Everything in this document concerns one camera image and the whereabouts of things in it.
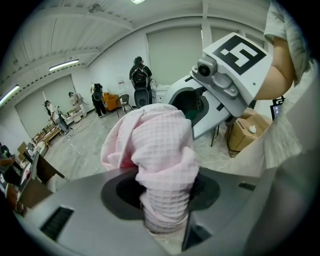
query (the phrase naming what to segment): vent grille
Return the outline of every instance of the vent grille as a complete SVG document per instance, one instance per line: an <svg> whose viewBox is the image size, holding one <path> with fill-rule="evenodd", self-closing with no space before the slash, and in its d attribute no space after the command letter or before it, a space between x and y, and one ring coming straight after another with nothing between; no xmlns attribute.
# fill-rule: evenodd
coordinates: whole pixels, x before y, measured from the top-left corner
<svg viewBox="0 0 320 256"><path fill-rule="evenodd" d="M246 189L246 190L250 190L250 191L254 191L256 188L255 185L252 185L252 184L249 184L246 182L241 182L238 186L242 189Z"/></svg>
<svg viewBox="0 0 320 256"><path fill-rule="evenodd" d="M41 231L55 241L73 213L71 209L59 207L43 225Z"/></svg>

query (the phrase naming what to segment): chair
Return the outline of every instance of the chair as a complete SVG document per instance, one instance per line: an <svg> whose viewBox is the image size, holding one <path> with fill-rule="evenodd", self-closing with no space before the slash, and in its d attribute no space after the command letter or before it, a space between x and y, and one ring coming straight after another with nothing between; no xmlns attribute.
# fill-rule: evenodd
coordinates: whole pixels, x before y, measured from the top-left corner
<svg viewBox="0 0 320 256"><path fill-rule="evenodd" d="M129 95L128 94L121 95L119 98L116 99L116 113L118 115L118 118L119 118L118 107L123 107L124 112L127 113L126 106L129 106L131 108L131 110L133 110L129 104Z"/></svg>

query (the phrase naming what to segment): pink towel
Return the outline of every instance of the pink towel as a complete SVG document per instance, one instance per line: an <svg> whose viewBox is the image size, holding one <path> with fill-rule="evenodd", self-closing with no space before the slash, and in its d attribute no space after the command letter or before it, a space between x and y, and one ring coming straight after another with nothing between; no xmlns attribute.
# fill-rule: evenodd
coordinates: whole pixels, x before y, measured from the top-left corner
<svg viewBox="0 0 320 256"><path fill-rule="evenodd" d="M186 221L190 190L199 171L191 121L172 105L152 104L122 117L101 150L107 170L138 166L136 180L146 227L170 233Z"/></svg>

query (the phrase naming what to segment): person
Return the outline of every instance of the person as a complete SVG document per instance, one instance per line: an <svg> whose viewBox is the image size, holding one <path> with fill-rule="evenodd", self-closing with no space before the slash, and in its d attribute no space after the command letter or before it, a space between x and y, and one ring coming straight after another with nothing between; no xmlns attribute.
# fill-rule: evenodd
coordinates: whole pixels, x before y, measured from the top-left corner
<svg viewBox="0 0 320 256"><path fill-rule="evenodd" d="M96 113L98 114L99 118L101 118L102 117L101 112L104 115L107 113L104 103L102 101L102 95L103 95L102 85L100 83L92 84L90 88L90 92L91 92L92 102L96 110Z"/></svg>
<svg viewBox="0 0 320 256"><path fill-rule="evenodd" d="M80 109L82 110L83 117L85 118L87 115L85 105L84 105L84 99L81 97L80 94L69 92L69 97L72 98L72 104L74 106L79 106Z"/></svg>
<svg viewBox="0 0 320 256"><path fill-rule="evenodd" d="M2 145L0 142L0 151L2 154L6 155L8 158L14 157L10 151L9 148L6 145Z"/></svg>
<svg viewBox="0 0 320 256"><path fill-rule="evenodd" d="M284 100L281 111L270 127L235 158L211 168L239 175L257 176L265 169L279 166L285 159L302 152L303 147L289 110L312 84L316 74L313 58L302 32L283 7L271 1L267 14L265 38L274 45L273 59L256 100L281 97L294 84Z"/></svg>
<svg viewBox="0 0 320 256"><path fill-rule="evenodd" d="M130 73L129 73L129 79L132 80L132 74L137 70L140 69L142 72L146 73L148 76L148 85L146 87L146 90L148 91L149 94L149 104L152 104L152 90L151 90L151 76L152 76L152 72L150 70L150 68L148 68L146 65L144 65L144 60L138 56L134 59L133 61L133 66L130 69Z"/></svg>
<svg viewBox="0 0 320 256"><path fill-rule="evenodd" d="M45 101L45 105L48 107L50 111L50 119L59 126L59 128L63 131L64 135L67 135L67 133L69 132L69 128L63 125L63 123L61 122L57 108L54 107L54 105L52 105L49 100Z"/></svg>
<svg viewBox="0 0 320 256"><path fill-rule="evenodd" d="M3 179L17 187L20 186L21 177L13 168L19 167L19 170L22 170L21 167L16 163L14 158L7 158L2 152L0 152L0 172L3 176Z"/></svg>

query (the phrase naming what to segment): cardboard box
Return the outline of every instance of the cardboard box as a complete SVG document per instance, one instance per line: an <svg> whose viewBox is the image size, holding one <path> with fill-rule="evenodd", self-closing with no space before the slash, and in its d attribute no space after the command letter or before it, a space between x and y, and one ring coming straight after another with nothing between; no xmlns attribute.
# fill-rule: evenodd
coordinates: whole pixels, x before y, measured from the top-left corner
<svg viewBox="0 0 320 256"><path fill-rule="evenodd" d="M252 115L247 119L238 118L232 130L232 126L229 126L224 135L230 156L234 158L241 150L259 138L271 122L270 118L260 114ZM255 126L256 133L251 133L248 130L249 126Z"/></svg>
<svg viewBox="0 0 320 256"><path fill-rule="evenodd" d="M254 116L255 114L257 114L257 111L255 111L252 108L247 107L246 110L243 112L241 118L242 119L248 119L249 117Z"/></svg>

